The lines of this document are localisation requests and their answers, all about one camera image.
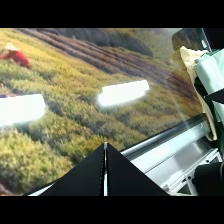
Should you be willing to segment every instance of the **person's arm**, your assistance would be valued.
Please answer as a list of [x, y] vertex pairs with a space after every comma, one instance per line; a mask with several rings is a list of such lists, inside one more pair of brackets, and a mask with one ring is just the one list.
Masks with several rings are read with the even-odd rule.
[[0, 60], [7, 60], [10, 59], [12, 57], [12, 54], [7, 53], [7, 54], [1, 54], [0, 55]]

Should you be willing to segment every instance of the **glossy wall surface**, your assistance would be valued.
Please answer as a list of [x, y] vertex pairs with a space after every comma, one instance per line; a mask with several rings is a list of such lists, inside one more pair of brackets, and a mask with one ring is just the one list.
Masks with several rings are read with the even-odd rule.
[[[30, 61], [0, 60], [0, 94], [42, 94], [45, 115], [0, 129], [0, 194], [60, 178], [102, 142], [118, 150], [202, 113], [179, 48], [202, 49], [196, 29], [0, 29]], [[138, 100], [102, 107], [102, 87], [147, 80]]]

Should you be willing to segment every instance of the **person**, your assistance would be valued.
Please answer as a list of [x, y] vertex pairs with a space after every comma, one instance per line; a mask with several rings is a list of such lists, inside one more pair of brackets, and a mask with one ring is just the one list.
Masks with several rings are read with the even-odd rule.
[[12, 59], [20, 66], [31, 68], [31, 64], [26, 55], [23, 52], [21, 52], [17, 47], [15, 47], [13, 44], [7, 43], [4, 49], [7, 50], [8, 52], [0, 54], [0, 60]]

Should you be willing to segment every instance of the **light green cloth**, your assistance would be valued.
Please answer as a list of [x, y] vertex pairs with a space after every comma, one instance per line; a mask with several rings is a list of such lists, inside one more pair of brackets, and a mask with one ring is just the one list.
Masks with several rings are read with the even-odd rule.
[[[206, 53], [195, 62], [195, 71], [208, 94], [224, 88], [224, 49]], [[214, 101], [213, 104], [224, 125], [224, 105]]]

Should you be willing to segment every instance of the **black pointed object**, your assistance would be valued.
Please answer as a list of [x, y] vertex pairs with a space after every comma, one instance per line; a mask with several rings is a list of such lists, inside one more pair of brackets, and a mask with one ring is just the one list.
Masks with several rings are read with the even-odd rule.
[[103, 196], [104, 167], [101, 145], [40, 196]]
[[214, 92], [210, 95], [205, 96], [205, 100], [212, 100], [215, 101], [217, 103], [222, 103], [224, 104], [224, 89], [221, 89], [217, 92]]
[[169, 196], [110, 144], [106, 167], [109, 196]]

